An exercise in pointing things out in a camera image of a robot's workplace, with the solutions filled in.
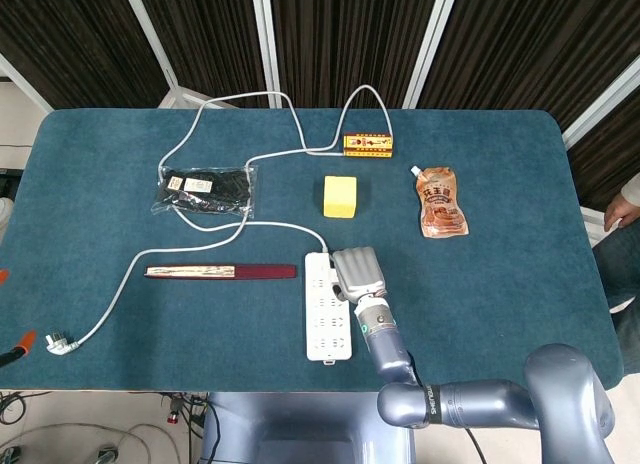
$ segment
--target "black cable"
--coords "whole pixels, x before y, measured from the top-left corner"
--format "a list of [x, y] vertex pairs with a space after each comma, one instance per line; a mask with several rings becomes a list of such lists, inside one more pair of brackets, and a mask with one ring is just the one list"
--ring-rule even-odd
[[415, 376], [418, 385], [424, 388], [424, 386], [422, 385], [422, 380], [420, 380], [420, 375], [418, 374], [418, 369], [416, 369], [416, 360], [413, 358], [413, 354], [411, 354], [409, 351], [407, 351], [407, 354], [409, 354], [409, 359], [411, 359], [411, 369], [413, 369], [413, 375]]
[[194, 396], [193, 394], [190, 397], [186, 397], [184, 394], [182, 395], [182, 400], [188, 404], [193, 404], [194, 406], [206, 406], [206, 399], [202, 399], [201, 397]]
[[193, 432], [191, 429], [191, 416], [193, 415], [193, 402], [189, 406], [189, 420], [187, 421], [187, 427], [189, 428], [189, 464], [193, 462], [193, 452], [191, 449], [191, 433]]
[[[4, 424], [5, 426], [11, 426], [20, 421], [27, 412], [27, 401], [25, 399], [29, 397], [38, 397], [44, 396], [46, 394], [51, 394], [51, 391], [48, 392], [37, 392], [35, 394], [27, 394], [22, 395], [21, 392], [11, 392], [9, 394], [3, 394], [0, 392], [0, 424]], [[6, 419], [5, 413], [14, 403], [19, 402], [22, 408], [20, 409], [20, 415], [12, 421], [8, 421]]]
[[[411, 354], [409, 351], [407, 351], [407, 354], [409, 354], [409, 358], [411, 359], [411, 369], [413, 369], [413, 374], [416, 378], [416, 381], [418, 382], [418, 385], [424, 389], [424, 386], [422, 385], [422, 380], [420, 379], [420, 375], [418, 374], [418, 369], [416, 368], [416, 361], [413, 358], [413, 354]], [[478, 456], [480, 457], [480, 461], [482, 461], [482, 464], [487, 464], [487, 460], [484, 458], [484, 454], [482, 453], [482, 449], [480, 449], [480, 444], [478, 444], [478, 441], [476, 440], [476, 436], [473, 435], [473, 432], [471, 432], [471, 429], [469, 429], [468, 427], [465, 427], [464, 430], [467, 431], [467, 434], [471, 438], [471, 441], [473, 442], [473, 445], [475, 446], [476, 451], [478, 452]]]
[[196, 396], [191, 396], [191, 398], [187, 398], [184, 394], [182, 395], [182, 400], [189, 404], [189, 409], [187, 409], [187, 413], [189, 415], [189, 417], [187, 418], [184, 414], [184, 412], [181, 411], [182, 413], [182, 418], [185, 420], [185, 422], [189, 425], [189, 430], [191, 431], [191, 433], [196, 436], [198, 439], [202, 440], [202, 435], [198, 434], [198, 431], [196, 431], [193, 428], [193, 408], [194, 406], [204, 406], [206, 405], [205, 401], [200, 402], [200, 400], [196, 400], [194, 399]]
[[207, 460], [207, 464], [211, 464], [213, 462], [213, 458], [216, 457], [216, 451], [218, 450], [218, 445], [220, 444], [220, 419], [218, 418], [218, 413], [216, 412], [216, 408], [214, 407], [213, 403], [207, 400], [207, 404], [209, 405], [209, 408], [213, 413], [213, 417], [216, 419], [216, 442], [213, 444], [213, 447], [211, 448], [211, 455]]
[[482, 464], [487, 464], [487, 460], [484, 458], [482, 449], [480, 449], [480, 444], [478, 444], [478, 441], [476, 441], [476, 436], [473, 435], [473, 432], [471, 432], [471, 429], [469, 429], [468, 427], [465, 427], [464, 430], [467, 431], [467, 434], [469, 434], [469, 437], [471, 438], [476, 451], [478, 451], [478, 456], [480, 456], [480, 461], [482, 462]]

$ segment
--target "sleeve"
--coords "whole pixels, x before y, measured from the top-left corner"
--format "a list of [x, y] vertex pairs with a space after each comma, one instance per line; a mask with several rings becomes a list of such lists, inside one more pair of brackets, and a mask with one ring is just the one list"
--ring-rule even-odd
[[620, 191], [622, 197], [634, 206], [640, 206], [640, 174], [636, 174]]

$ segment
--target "power strip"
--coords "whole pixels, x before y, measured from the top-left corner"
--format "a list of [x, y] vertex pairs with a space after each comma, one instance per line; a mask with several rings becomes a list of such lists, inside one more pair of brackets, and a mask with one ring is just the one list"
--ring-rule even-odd
[[304, 258], [307, 358], [330, 366], [351, 358], [349, 301], [339, 300], [329, 254], [311, 252]]

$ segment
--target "teal tablecloth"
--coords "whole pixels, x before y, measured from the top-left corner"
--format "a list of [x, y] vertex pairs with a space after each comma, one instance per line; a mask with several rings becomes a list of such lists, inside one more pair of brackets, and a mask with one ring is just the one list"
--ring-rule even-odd
[[[326, 145], [339, 110], [301, 110], [308, 142]], [[306, 253], [317, 241], [247, 228], [199, 255], [144, 258], [111, 318], [64, 357], [44, 335], [78, 338], [102, 315], [131, 258], [150, 247], [203, 245], [173, 213], [152, 215], [156, 164], [194, 111], [82, 109], [51, 114], [24, 174], [0, 248], [4, 346], [27, 329], [31, 355], [0, 370], [1, 388], [217, 391], [377, 390], [353, 326], [353, 358], [325, 367], [305, 355]], [[308, 226], [331, 249], [373, 246], [389, 302], [423, 380], [522, 383], [542, 344], [582, 349], [604, 385], [622, 376], [617, 341], [584, 231], [560, 131], [538, 111], [392, 111], [390, 160], [297, 155], [259, 165], [256, 218]], [[350, 111], [345, 131], [384, 131], [379, 110]], [[299, 146], [286, 110], [210, 110], [173, 167], [241, 166]], [[428, 240], [412, 165], [451, 166], [470, 235]], [[322, 216], [325, 175], [358, 178], [354, 219]], [[203, 224], [228, 222], [199, 216]], [[142, 277], [163, 262], [292, 263], [281, 281], [167, 281]]]

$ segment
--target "snack package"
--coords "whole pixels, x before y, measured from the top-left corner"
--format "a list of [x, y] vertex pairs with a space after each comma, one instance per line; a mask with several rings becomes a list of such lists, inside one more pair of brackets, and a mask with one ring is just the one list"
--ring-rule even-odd
[[344, 134], [343, 152], [347, 157], [391, 157], [393, 136], [391, 134]]
[[256, 168], [161, 169], [162, 181], [151, 212], [189, 212], [253, 217]]
[[418, 178], [416, 190], [422, 201], [420, 227], [424, 237], [442, 238], [469, 234], [469, 226], [456, 199], [456, 175], [448, 167], [411, 172]]

